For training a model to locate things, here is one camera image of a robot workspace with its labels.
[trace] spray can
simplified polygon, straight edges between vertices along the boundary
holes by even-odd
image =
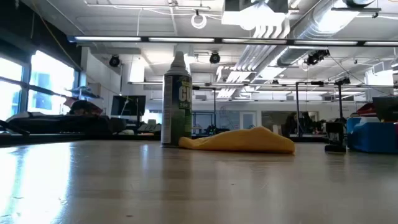
[[[185,69],[183,52],[176,52],[163,80],[162,146],[178,147],[192,133],[192,77]]]

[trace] yellow rag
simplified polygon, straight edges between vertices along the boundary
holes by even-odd
[[[199,139],[182,137],[178,144],[197,150],[294,153],[294,143],[290,139],[264,127],[227,131]]]

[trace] white cap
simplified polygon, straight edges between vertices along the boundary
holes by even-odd
[[[170,70],[167,71],[166,75],[189,75],[185,68],[184,53],[177,51]]]
[[[175,53],[174,61],[172,62],[170,68],[181,67],[185,69],[184,53],[178,51]]]

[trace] monitor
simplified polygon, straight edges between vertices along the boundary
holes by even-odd
[[[145,113],[145,102],[146,96],[113,96],[111,115],[142,116]]]
[[[398,97],[373,97],[373,105],[380,120],[398,120]]]

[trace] wooden table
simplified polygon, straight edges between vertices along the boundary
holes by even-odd
[[[0,149],[0,223],[397,223],[397,156],[80,141]]]

